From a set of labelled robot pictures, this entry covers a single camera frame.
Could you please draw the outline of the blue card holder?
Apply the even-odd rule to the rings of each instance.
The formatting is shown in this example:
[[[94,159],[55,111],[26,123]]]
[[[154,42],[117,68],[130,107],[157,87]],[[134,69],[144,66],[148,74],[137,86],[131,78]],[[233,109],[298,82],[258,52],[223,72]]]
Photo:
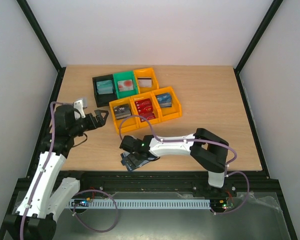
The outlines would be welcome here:
[[[132,172],[150,162],[155,162],[160,159],[159,156],[154,156],[151,153],[129,153],[127,151],[120,154],[121,164],[126,167],[129,172]]]

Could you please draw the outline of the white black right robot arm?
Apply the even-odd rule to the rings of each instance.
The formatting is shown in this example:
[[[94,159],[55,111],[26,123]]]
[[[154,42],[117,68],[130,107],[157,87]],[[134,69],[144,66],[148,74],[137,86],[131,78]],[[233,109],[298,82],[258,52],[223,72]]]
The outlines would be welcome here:
[[[138,139],[126,135],[119,148],[124,151],[121,163],[130,172],[163,156],[191,156],[208,171],[208,191],[212,195],[219,196],[226,189],[224,181],[229,143],[204,128],[177,137],[146,135]]]

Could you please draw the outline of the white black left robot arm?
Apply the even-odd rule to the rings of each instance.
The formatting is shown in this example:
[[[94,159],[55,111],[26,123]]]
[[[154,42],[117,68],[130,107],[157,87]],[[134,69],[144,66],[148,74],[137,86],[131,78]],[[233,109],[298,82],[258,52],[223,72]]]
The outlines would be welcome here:
[[[109,112],[84,112],[82,99],[73,103],[50,103],[51,126],[39,146],[39,162],[22,202],[3,225],[14,240],[51,240],[57,221],[71,198],[80,190],[80,180],[66,177],[53,190],[59,172],[75,145],[75,138],[106,124]]]

